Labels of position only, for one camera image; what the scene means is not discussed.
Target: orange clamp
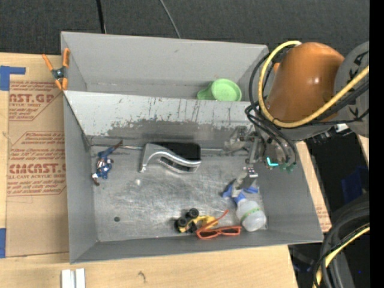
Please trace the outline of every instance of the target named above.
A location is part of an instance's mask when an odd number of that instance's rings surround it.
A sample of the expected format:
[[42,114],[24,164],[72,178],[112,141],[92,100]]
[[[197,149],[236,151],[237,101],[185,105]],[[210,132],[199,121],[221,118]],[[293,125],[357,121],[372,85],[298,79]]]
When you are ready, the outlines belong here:
[[63,51],[63,59],[62,59],[62,67],[55,70],[49,61],[48,57],[45,54],[42,54],[42,57],[49,69],[49,71],[52,73],[53,78],[55,78],[56,86],[61,91],[66,91],[68,88],[68,79],[65,76],[65,71],[67,68],[69,68],[70,65],[70,50],[68,48],[65,48]]

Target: gray metal bin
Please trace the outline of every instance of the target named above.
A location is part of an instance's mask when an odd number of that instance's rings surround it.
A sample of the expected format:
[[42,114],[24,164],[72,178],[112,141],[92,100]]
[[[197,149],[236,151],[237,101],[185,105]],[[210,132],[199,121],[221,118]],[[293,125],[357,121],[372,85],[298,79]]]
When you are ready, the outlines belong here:
[[[209,151],[223,148],[238,126],[251,129],[248,82],[266,46],[76,32],[63,32],[61,46],[71,51],[64,92],[71,263],[322,241],[300,163],[292,174],[256,164],[255,199],[268,225],[210,241],[177,233],[173,222],[195,207],[213,216],[229,209],[223,224],[238,224],[235,204],[220,193],[244,153],[204,152],[189,175],[155,165],[138,171],[146,143],[193,142]],[[196,100],[221,77],[239,85],[241,101]],[[108,179],[96,187],[97,152],[120,140],[136,149],[116,150]]]

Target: green cup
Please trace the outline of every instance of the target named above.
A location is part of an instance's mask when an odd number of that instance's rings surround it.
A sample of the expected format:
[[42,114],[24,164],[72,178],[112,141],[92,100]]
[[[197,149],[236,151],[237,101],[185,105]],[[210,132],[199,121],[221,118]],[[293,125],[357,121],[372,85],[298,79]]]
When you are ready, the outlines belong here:
[[240,101],[239,86],[228,79],[217,79],[197,93],[198,100]]

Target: cardboard sheet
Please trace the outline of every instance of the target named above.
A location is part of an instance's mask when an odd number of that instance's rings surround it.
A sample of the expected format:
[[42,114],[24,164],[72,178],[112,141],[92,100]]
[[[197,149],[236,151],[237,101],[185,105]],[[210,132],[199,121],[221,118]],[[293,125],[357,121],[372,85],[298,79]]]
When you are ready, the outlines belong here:
[[[49,56],[61,66],[61,56]],[[62,93],[41,55],[0,55],[11,76],[6,256],[68,251]]]

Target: green light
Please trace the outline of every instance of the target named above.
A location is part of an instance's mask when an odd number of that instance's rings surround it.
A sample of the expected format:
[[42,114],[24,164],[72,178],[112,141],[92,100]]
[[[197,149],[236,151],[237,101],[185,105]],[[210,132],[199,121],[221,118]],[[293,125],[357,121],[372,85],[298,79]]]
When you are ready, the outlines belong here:
[[271,163],[271,159],[269,157],[266,158],[269,166],[278,166],[278,163]]

